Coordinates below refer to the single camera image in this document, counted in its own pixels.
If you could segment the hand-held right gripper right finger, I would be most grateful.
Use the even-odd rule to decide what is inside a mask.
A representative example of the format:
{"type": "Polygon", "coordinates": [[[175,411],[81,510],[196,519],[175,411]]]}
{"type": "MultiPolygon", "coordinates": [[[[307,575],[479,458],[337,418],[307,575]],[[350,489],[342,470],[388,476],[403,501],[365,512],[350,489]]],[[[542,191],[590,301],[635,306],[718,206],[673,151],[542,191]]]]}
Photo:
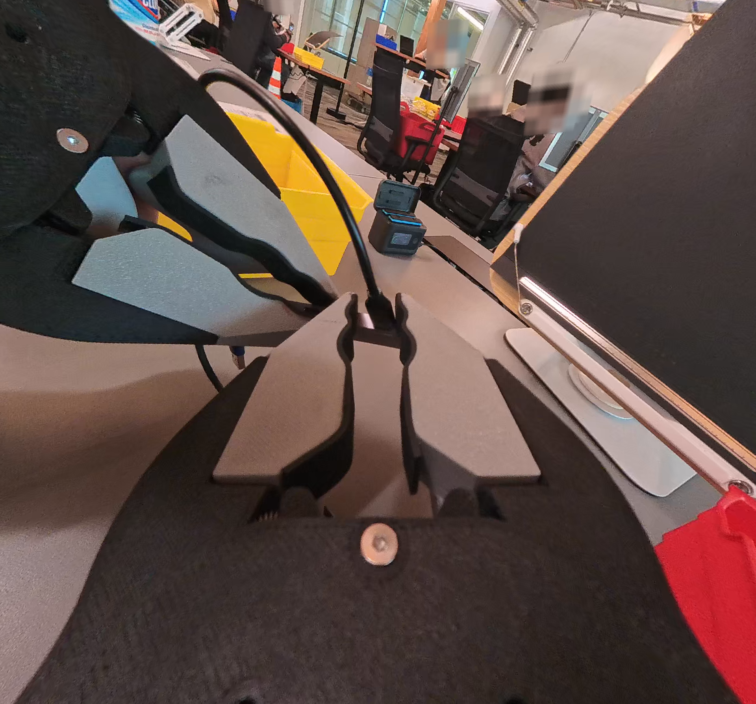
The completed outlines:
{"type": "Polygon", "coordinates": [[[411,296],[395,296],[400,426],[411,494],[537,482],[541,470],[491,366],[411,296]]]}

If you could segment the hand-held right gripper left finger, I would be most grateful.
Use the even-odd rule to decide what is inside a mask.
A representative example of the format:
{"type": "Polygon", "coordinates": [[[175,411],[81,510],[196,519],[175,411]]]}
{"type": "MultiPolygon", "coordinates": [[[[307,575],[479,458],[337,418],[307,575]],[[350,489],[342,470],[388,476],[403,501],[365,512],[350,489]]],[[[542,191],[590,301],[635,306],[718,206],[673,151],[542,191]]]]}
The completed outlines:
{"type": "Polygon", "coordinates": [[[304,488],[322,498],[354,454],[358,297],[342,295],[269,354],[213,470],[223,484],[304,488]]]}

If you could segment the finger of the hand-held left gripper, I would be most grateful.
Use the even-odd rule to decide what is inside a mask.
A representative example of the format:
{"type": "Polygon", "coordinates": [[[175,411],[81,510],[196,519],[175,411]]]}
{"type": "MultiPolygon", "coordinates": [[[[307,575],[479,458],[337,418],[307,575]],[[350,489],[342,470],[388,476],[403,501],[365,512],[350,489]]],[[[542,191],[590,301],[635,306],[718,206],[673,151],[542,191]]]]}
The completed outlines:
{"type": "Polygon", "coordinates": [[[314,317],[301,303],[246,286],[221,262],[161,226],[97,238],[72,284],[220,340],[297,331],[314,317]]]}
{"type": "Polygon", "coordinates": [[[142,202],[183,227],[201,252],[234,274],[269,274],[312,305],[337,298],[282,199],[189,115],[128,182],[142,202]]]}

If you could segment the grey usb hub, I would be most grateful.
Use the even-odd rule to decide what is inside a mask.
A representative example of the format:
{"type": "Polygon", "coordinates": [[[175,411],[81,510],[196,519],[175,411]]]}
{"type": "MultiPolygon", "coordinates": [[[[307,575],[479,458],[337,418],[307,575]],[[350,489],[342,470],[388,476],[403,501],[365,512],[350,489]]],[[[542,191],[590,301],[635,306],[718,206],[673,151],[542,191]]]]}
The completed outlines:
{"type": "MultiPolygon", "coordinates": [[[[275,348],[290,338],[297,331],[273,331],[238,335],[234,337],[219,337],[215,344],[227,347],[275,348]]],[[[357,325],[354,327],[355,341],[381,345],[391,349],[401,348],[401,336],[397,328],[388,330],[375,328],[371,317],[366,312],[359,312],[357,325]]]]}

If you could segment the red plastic bin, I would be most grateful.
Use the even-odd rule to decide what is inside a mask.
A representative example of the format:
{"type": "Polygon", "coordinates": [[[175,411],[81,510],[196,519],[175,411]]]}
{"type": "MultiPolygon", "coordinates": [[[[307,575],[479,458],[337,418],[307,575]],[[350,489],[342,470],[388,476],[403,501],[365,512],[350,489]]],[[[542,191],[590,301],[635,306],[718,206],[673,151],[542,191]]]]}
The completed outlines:
{"type": "Polygon", "coordinates": [[[731,485],[655,548],[677,605],[739,702],[755,702],[755,500],[731,485]]]}

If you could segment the yellow plastic bin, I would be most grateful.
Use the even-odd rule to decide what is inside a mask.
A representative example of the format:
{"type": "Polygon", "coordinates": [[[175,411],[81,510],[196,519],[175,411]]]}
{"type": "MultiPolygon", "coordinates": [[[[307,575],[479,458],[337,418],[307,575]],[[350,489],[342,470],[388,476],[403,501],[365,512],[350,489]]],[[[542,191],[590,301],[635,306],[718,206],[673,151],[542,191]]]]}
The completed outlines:
{"type": "MultiPolygon", "coordinates": [[[[282,201],[326,273],[334,275],[351,239],[319,174],[273,116],[228,102],[220,105],[279,187],[282,201]]],[[[360,221],[373,197],[344,171],[343,161],[352,154],[299,113],[293,112],[293,116],[316,145],[355,220],[360,221]]]]}

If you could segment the white stand with beige paddle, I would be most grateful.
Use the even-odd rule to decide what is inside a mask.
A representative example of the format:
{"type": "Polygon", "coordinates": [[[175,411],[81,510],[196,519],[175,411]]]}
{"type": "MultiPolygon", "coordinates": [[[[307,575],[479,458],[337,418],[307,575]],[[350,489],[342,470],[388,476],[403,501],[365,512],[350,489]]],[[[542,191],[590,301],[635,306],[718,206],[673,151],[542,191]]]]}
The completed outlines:
{"type": "Polygon", "coordinates": [[[178,48],[182,40],[205,19],[203,9],[184,3],[158,24],[158,42],[163,47],[178,48]]]}

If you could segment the silver display stand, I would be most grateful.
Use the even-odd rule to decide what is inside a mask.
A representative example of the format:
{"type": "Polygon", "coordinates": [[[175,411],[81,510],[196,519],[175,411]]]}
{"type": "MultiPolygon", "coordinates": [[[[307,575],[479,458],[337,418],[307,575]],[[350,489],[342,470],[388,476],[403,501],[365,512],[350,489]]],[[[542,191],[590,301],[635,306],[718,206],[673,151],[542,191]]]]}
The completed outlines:
{"type": "Polygon", "coordinates": [[[588,344],[623,368],[630,359],[532,278],[517,286],[525,327],[507,331],[506,341],[629,481],[666,498],[700,476],[718,491],[733,487],[754,498],[754,471],[738,470],[588,344]]]}

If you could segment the black charging case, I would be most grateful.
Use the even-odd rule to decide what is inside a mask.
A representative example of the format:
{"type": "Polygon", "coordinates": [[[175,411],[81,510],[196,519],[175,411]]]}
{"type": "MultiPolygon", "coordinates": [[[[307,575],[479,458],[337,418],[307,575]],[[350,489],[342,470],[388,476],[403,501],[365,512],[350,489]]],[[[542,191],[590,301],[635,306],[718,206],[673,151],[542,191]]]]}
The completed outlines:
{"type": "Polygon", "coordinates": [[[426,226],[415,211],[421,189],[411,184],[385,179],[373,200],[375,215],[368,241],[385,255],[414,255],[426,234],[426,226]]]}

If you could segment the black office chair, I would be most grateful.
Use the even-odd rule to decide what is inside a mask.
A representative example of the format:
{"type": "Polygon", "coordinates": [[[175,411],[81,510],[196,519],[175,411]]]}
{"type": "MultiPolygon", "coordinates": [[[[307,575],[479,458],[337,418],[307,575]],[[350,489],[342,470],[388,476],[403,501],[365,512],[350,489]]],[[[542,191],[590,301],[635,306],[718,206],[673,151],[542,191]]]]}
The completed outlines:
{"type": "MultiPolygon", "coordinates": [[[[401,103],[408,104],[411,110],[410,104],[402,100],[404,62],[395,51],[376,47],[372,66],[371,109],[361,130],[357,149],[369,165],[387,178],[404,181],[412,173],[411,182],[415,184],[420,175],[430,175],[432,164],[409,170],[405,168],[409,155],[401,159],[394,150],[401,103]]],[[[439,117],[424,117],[441,124],[439,117]]]]}
{"type": "Polygon", "coordinates": [[[436,182],[433,209],[468,236],[492,244],[512,211],[507,191],[524,141],[524,123],[510,115],[469,116],[436,182]]]}

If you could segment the red storage crate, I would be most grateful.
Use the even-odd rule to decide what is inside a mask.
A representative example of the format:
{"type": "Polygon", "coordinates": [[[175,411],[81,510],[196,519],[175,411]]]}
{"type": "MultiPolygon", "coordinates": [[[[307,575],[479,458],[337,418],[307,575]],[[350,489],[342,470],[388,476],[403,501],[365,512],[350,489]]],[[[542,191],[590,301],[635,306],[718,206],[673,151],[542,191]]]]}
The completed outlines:
{"type": "Polygon", "coordinates": [[[414,113],[409,105],[401,103],[400,123],[394,150],[404,159],[405,168],[415,170],[421,165],[430,166],[434,160],[442,138],[445,136],[447,124],[432,122],[424,116],[414,113]]]}

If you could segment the wooden backing board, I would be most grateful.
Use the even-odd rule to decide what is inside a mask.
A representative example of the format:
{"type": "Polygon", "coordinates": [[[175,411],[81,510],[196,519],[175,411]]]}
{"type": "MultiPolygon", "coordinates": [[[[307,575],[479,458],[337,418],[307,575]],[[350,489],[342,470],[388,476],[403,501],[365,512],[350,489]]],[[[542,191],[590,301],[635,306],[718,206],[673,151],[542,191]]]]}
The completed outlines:
{"type": "MultiPolygon", "coordinates": [[[[600,142],[606,132],[608,132],[614,123],[621,117],[625,110],[635,101],[638,95],[646,88],[647,85],[640,85],[630,94],[628,94],[596,127],[587,140],[571,155],[562,169],[556,174],[556,177],[550,182],[541,195],[534,200],[534,203],[519,219],[518,225],[525,228],[543,206],[552,198],[553,194],[564,184],[566,179],[577,169],[590,151],[600,142]]],[[[493,262],[490,266],[489,279],[494,288],[495,296],[500,300],[502,305],[511,312],[518,321],[524,322],[524,317],[520,312],[520,295],[517,289],[517,276],[499,272],[496,265],[499,262],[514,262],[515,257],[515,232],[511,229],[504,239],[496,247],[493,262]]]]}

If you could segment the black display panel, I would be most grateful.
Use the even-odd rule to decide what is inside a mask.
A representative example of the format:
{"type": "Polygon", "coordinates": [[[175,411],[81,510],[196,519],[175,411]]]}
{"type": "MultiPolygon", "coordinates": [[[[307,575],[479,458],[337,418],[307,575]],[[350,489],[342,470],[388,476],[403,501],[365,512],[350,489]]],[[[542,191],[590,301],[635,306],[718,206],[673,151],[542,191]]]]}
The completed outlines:
{"type": "Polygon", "coordinates": [[[755,0],[727,0],[524,228],[528,276],[613,368],[754,471],[755,0]]]}

